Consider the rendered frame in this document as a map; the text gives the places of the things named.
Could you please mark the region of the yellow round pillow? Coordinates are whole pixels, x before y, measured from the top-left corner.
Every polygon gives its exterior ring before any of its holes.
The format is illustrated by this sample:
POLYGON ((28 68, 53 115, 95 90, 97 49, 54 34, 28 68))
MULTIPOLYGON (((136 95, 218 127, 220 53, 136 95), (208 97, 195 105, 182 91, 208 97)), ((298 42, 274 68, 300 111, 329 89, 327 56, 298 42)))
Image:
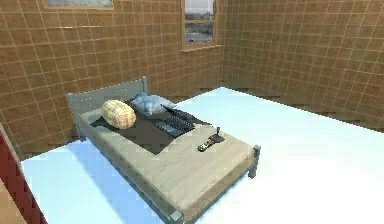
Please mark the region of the yellow round pillow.
POLYGON ((127 129, 136 122, 134 110, 119 100, 108 100, 101 107, 103 118, 113 127, 127 129))

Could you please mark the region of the grey bed with beige mattress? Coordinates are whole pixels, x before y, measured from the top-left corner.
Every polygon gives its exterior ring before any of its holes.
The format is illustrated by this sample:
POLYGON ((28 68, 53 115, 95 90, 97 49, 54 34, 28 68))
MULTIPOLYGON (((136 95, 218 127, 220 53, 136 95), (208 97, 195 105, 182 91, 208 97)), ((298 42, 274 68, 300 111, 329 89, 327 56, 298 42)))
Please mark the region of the grey bed with beige mattress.
POLYGON ((90 141, 166 224, 193 224, 242 176, 256 176, 260 147, 222 132, 223 142, 200 152, 198 147, 216 129, 197 119, 194 130, 177 138, 154 126, 161 115, 140 115, 126 130, 128 138, 100 125, 103 103, 131 101, 147 91, 147 79, 142 77, 69 93, 67 101, 79 138, 90 141))

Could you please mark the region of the black open laptop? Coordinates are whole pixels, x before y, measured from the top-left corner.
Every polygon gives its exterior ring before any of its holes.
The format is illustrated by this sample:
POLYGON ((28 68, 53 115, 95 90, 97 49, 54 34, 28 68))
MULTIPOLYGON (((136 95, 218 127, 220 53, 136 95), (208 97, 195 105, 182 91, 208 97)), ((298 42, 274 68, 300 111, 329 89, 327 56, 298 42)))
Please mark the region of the black open laptop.
POLYGON ((162 107, 171 114, 171 117, 155 123, 155 126, 160 130, 173 138, 177 138, 195 128, 194 124, 179 110, 169 108, 165 105, 162 105, 162 107))

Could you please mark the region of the wooden framed wide window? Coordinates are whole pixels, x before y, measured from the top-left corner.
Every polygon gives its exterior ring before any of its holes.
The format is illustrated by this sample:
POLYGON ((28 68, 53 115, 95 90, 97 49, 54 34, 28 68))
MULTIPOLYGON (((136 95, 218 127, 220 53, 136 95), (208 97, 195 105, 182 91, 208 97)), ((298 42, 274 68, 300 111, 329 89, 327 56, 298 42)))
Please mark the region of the wooden framed wide window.
POLYGON ((50 8, 67 9, 112 9, 112 0, 43 0, 50 8))

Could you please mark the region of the pale blue pillow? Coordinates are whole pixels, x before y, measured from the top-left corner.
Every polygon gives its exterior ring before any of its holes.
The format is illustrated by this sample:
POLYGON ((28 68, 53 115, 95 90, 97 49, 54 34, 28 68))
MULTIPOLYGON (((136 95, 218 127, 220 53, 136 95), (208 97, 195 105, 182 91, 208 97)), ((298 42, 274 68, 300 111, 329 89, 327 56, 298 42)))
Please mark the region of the pale blue pillow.
POLYGON ((137 94, 129 105, 145 116, 152 116, 166 111, 165 107, 174 108, 175 104, 159 95, 137 94))

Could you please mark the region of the dark red door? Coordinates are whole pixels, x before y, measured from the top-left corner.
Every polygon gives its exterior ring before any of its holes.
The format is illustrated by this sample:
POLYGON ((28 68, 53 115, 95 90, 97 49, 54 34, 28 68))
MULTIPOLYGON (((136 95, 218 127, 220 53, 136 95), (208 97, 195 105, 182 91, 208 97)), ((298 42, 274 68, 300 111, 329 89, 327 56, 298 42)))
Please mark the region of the dark red door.
POLYGON ((0 224, 48 224, 0 123, 0 224))

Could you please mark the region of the small black joystick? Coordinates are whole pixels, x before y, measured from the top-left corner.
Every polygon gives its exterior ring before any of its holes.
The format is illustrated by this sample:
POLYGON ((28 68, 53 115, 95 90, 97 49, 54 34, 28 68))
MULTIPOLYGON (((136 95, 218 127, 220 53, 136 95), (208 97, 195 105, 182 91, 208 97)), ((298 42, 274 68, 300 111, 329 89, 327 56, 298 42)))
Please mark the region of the small black joystick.
POLYGON ((224 138, 219 135, 219 132, 220 132, 220 128, 217 127, 216 133, 214 135, 210 136, 209 139, 215 143, 220 143, 220 142, 224 141, 224 138))

